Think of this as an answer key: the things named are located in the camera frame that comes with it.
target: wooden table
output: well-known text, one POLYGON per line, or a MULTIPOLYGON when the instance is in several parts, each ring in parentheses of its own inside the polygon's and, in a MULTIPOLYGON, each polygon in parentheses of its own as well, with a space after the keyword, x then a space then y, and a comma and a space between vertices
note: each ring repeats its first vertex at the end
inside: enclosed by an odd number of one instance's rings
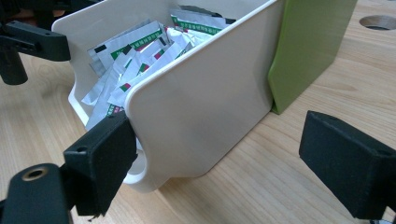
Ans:
MULTIPOLYGON (((210 172, 174 178, 140 194, 122 186, 105 217, 93 223, 368 223, 351 217, 299 158, 307 110, 350 123, 396 148, 396 31, 359 20, 396 15, 396 2, 360 0, 335 62, 282 114, 268 114, 210 172)), ((67 101, 68 63, 22 55, 29 81, 0 83, 0 198, 9 179, 62 152, 85 129, 67 101)), ((388 211, 387 219, 394 213, 388 211)), ((87 223, 89 217, 77 217, 87 223)))

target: plastic bin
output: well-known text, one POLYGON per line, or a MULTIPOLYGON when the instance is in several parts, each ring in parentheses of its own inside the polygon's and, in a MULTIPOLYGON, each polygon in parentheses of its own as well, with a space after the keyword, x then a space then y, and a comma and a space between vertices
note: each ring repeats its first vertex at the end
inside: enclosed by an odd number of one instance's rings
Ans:
POLYGON ((267 73, 276 51, 283 1, 106 0, 57 20, 76 75, 69 101, 85 124, 81 99, 97 81, 88 49, 146 19, 172 25, 169 8, 197 6, 237 22, 139 85, 125 110, 143 150, 125 183, 142 192, 170 177, 209 171, 271 109, 267 73))

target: green board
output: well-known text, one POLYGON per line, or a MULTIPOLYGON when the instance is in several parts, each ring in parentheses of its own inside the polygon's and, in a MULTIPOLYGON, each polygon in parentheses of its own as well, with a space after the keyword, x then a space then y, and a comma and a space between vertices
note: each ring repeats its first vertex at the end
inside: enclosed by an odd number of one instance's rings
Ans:
POLYGON ((334 61, 357 0, 286 0, 268 79, 282 113, 334 61))

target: black bracket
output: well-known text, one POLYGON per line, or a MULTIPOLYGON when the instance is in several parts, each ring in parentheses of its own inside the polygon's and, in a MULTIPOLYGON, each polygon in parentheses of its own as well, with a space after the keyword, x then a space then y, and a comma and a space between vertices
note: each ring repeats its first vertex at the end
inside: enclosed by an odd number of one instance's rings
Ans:
POLYGON ((55 62, 69 61, 65 35, 34 27, 19 21, 0 25, 0 75, 8 85, 27 81, 18 52, 55 62))
POLYGON ((100 0, 0 0, 0 75, 8 85, 20 85, 27 81, 18 52, 39 58, 63 62, 70 60, 66 36, 50 31, 54 22, 52 10, 75 12, 100 0), (20 8, 35 13, 37 26, 9 19, 20 8))
POLYGON ((396 211, 396 151, 373 137, 308 111, 300 156, 353 217, 379 220, 387 206, 396 211))
POLYGON ((137 158, 134 130, 122 111, 103 119, 64 152, 65 164, 29 167, 10 181, 0 223, 70 223, 104 215, 137 158))

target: white packet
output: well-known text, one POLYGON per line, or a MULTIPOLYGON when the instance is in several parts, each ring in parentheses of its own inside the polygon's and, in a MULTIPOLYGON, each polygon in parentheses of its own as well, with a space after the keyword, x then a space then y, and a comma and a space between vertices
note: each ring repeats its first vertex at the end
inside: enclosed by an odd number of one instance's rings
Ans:
POLYGON ((100 61, 99 57, 96 55, 96 51, 98 51, 98 50, 100 49, 101 46, 103 46, 105 43, 110 42, 110 41, 113 40, 113 39, 116 39, 116 38, 118 38, 118 37, 120 37, 120 36, 122 36, 122 35, 126 35, 126 34, 132 32, 133 30, 136 30, 136 29, 138 29, 138 28, 140 28, 140 27, 143 27, 143 26, 145 26, 145 25, 147 25, 147 24, 149 24, 149 23, 150 23, 150 20, 142 21, 142 22, 140 22, 139 24, 137 24, 136 26, 134 26, 134 27, 132 27, 132 28, 126 30, 126 31, 123 31, 123 32, 121 32, 121 33, 119 33, 119 34, 117 34, 117 35, 115 35, 115 36, 109 38, 109 39, 106 40, 105 42, 103 42, 103 43, 97 45, 96 47, 94 47, 94 48, 92 48, 92 49, 89 49, 89 50, 88 50, 88 54, 89 54, 90 57, 92 58, 92 62, 90 63, 90 66, 91 66, 91 68, 93 69, 93 71, 96 73, 96 75, 98 75, 99 77, 101 77, 101 76, 106 72, 106 70, 107 70, 107 69, 103 66, 103 64, 102 64, 102 62, 100 61))
POLYGON ((124 106, 126 97, 131 91, 131 89, 137 85, 139 82, 144 80, 145 78, 151 76, 158 70, 162 69, 176 58, 187 52, 189 49, 192 49, 192 45, 190 42, 188 43, 181 43, 184 44, 182 46, 179 45, 180 43, 173 43, 172 46, 163 54, 163 56, 154 63, 146 72, 141 73, 134 79, 125 83, 122 87, 116 88, 113 92, 111 92, 111 99, 117 101, 117 105, 124 106))
POLYGON ((191 42, 194 48, 213 37, 213 35, 208 35, 198 31, 187 30, 186 32, 183 32, 172 27, 165 27, 165 31, 171 41, 177 43, 180 43, 180 41, 191 42))
POLYGON ((222 17, 213 17, 204 13, 182 9, 170 9, 170 14, 175 26, 209 35, 217 34, 233 22, 233 20, 222 17))
MULTIPOLYGON (((117 84, 117 87, 123 91, 128 90, 129 86, 127 82, 149 69, 150 66, 161 58, 169 47, 170 42, 167 36, 161 35, 157 40, 150 43, 140 52, 137 52, 117 84)), ((113 95, 110 95, 107 102, 113 105, 123 106, 123 101, 113 95)))
POLYGON ((108 68, 117 59, 126 45, 130 45, 135 50, 141 50, 163 33, 163 25, 154 21, 105 43, 103 46, 97 48, 96 54, 103 66, 108 68))
POLYGON ((123 108, 120 106, 109 104, 107 100, 110 97, 110 93, 117 87, 117 83, 127 69, 126 67, 130 65, 133 57, 136 55, 136 51, 132 48, 129 48, 129 50, 125 49, 124 52, 126 51, 128 51, 128 53, 126 55, 124 53, 120 54, 117 60, 108 69, 110 71, 106 80, 106 84, 103 87, 92 114, 87 122, 87 125, 85 126, 87 130, 95 126, 104 117, 123 110, 123 108))
MULTIPOLYGON (((126 70, 128 63, 132 60, 132 58, 135 55, 136 55, 136 51, 128 46, 127 48, 124 49, 122 54, 120 54, 120 56, 117 58, 117 60, 114 63, 118 65, 118 68, 120 70, 124 70, 124 69, 126 70)), ((96 105, 99 95, 102 92, 102 89, 104 88, 104 86, 106 84, 106 81, 110 74, 110 71, 111 71, 111 69, 107 69, 107 71, 99 78, 99 80, 92 87, 92 89, 81 100, 82 103, 84 103, 86 105, 92 105, 92 106, 96 105)))

